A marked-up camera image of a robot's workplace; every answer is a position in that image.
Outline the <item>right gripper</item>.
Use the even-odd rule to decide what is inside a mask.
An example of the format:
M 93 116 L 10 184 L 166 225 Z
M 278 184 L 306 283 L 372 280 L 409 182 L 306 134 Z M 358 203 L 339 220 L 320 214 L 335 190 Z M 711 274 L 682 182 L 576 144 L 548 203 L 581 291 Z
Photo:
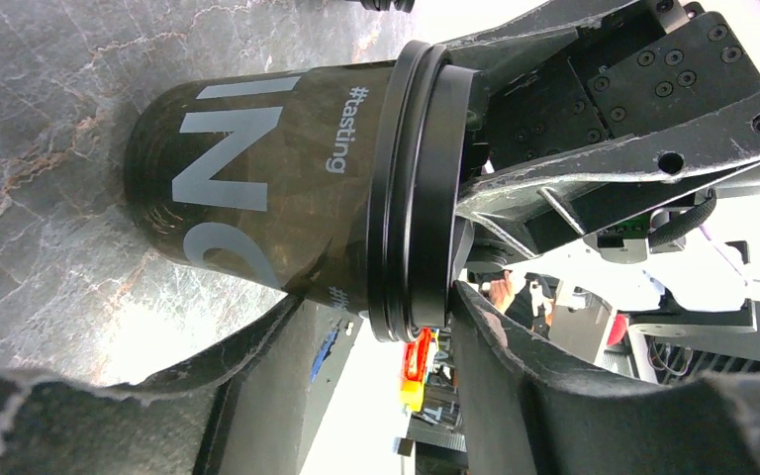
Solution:
M 505 169 L 463 185 L 459 216 L 534 259 L 760 166 L 760 73 L 739 39 L 698 3 L 652 5 L 547 1 L 442 43 L 502 88 L 484 142 Z

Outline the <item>black coffee cup with print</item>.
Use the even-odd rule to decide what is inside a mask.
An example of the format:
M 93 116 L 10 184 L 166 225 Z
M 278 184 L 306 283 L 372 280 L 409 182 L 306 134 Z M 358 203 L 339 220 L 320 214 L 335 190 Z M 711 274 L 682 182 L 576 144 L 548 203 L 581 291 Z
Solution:
M 137 229 L 169 260 L 356 314 L 376 135 L 394 64 L 193 81 L 154 99 L 124 156 Z

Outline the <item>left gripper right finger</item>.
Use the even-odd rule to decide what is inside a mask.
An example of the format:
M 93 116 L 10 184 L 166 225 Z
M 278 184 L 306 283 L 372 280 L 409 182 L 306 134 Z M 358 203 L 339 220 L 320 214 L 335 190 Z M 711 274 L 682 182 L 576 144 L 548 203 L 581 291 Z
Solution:
M 595 366 L 450 292 L 474 474 L 760 474 L 760 373 L 675 386 Z

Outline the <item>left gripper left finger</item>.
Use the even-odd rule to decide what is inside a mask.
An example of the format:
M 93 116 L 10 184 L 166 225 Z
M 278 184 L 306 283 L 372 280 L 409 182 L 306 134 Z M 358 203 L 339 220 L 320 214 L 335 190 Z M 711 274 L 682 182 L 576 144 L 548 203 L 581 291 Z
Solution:
M 296 474 L 348 314 L 296 297 L 137 385 L 0 369 L 0 474 Z

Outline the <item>single black cup lid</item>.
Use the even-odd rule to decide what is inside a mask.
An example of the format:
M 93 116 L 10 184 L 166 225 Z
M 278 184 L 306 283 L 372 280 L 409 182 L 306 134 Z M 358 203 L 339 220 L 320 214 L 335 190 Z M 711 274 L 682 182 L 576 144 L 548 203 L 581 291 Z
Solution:
M 411 41 L 392 70 L 367 207 L 368 319 L 380 341 L 445 325 L 456 200 L 475 73 L 447 47 Z

